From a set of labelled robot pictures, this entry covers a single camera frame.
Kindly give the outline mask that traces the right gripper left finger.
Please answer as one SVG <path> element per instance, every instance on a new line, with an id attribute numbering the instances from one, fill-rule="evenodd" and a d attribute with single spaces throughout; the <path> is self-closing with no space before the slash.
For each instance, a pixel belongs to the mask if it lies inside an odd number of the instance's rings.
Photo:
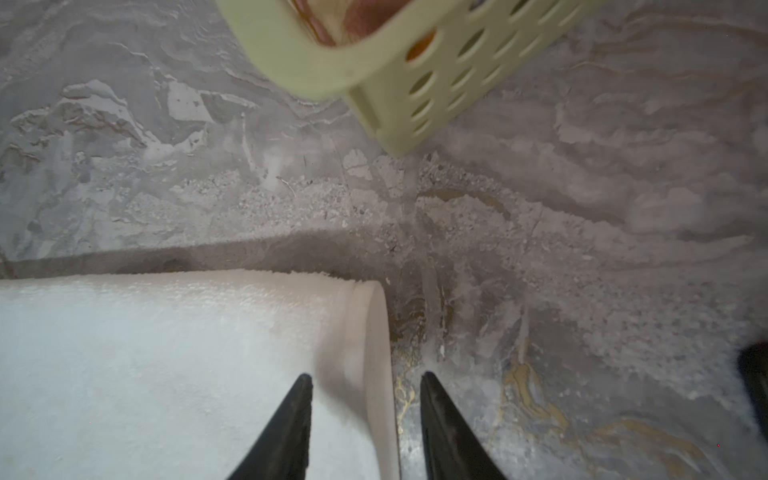
<path id="1" fill-rule="evenodd" d="M 299 375 L 230 480 L 304 480 L 309 465 L 313 382 Z"/>

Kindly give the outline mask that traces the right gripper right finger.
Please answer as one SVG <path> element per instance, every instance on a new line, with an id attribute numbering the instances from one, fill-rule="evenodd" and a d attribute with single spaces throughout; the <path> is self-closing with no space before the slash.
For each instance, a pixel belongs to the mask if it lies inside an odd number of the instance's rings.
<path id="1" fill-rule="evenodd" d="M 429 480 L 506 480 L 431 371 L 421 378 L 420 415 Z"/>

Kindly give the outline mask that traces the plain white towel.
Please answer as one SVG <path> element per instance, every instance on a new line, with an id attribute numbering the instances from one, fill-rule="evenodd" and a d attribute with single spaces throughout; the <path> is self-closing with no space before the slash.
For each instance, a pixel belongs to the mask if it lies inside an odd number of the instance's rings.
<path id="1" fill-rule="evenodd" d="M 227 270 L 1 284 L 5 479 L 224 479 L 298 376 L 311 479 L 400 475 L 382 286 Z"/>

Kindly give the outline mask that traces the light green plastic basket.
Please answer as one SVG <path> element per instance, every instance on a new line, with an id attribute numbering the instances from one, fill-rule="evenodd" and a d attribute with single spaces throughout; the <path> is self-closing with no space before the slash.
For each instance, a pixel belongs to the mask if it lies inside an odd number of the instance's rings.
<path id="1" fill-rule="evenodd" d="M 341 98 L 392 156 L 407 153 L 495 88 L 599 1 L 412 1 L 352 45 L 316 42 L 290 1 L 221 1 L 268 80 L 311 101 Z"/>

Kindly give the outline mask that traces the red white blue towel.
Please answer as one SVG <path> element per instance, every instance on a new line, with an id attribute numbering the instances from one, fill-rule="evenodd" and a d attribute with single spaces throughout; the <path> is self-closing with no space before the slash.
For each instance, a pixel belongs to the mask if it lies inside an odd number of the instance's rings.
<path id="1" fill-rule="evenodd" d="M 326 47 L 351 45 L 375 33 L 409 0 L 293 0 L 314 39 Z"/>

